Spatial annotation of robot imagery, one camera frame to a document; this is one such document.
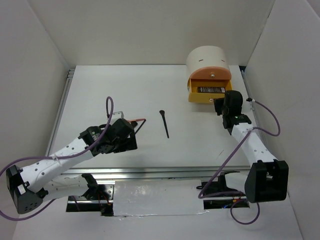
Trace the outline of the grey makeup box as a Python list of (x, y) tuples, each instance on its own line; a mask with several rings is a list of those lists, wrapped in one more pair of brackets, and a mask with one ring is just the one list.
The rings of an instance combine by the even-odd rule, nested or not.
[(206, 93), (206, 94), (224, 94), (226, 89), (224, 87), (212, 87), (212, 86), (199, 86), (197, 88), (198, 93)]

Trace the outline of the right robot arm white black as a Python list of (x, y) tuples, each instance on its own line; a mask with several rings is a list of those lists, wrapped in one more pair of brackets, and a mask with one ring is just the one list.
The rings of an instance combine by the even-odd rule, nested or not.
[(243, 96), (236, 90), (228, 90), (224, 98), (214, 101), (223, 127), (238, 142), (250, 165), (248, 174), (223, 173), (224, 179), (217, 184), (218, 192), (228, 196), (237, 190), (251, 203), (283, 201), (287, 197), (289, 166), (267, 149), (256, 133), (258, 127), (242, 113), (242, 105)]

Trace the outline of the round cream drawer organizer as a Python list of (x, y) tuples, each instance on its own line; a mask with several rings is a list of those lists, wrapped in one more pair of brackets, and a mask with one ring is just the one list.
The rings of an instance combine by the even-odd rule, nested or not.
[(232, 89), (232, 74), (225, 52), (218, 46), (205, 45), (192, 50), (186, 59), (188, 71), (188, 101), (197, 104), (212, 104), (225, 93), (199, 93), (198, 87), (224, 87)]

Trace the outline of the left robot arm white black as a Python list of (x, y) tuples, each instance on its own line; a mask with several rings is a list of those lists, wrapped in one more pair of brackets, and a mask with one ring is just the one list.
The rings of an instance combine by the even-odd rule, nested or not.
[(64, 177), (62, 174), (100, 154), (136, 150), (137, 125), (136, 121), (118, 118), (109, 126), (90, 126), (48, 159), (22, 168), (10, 166), (5, 171), (6, 182), (18, 214), (27, 214), (44, 201), (65, 196), (80, 196), (87, 200), (97, 198), (102, 187), (90, 173), (76, 177)]

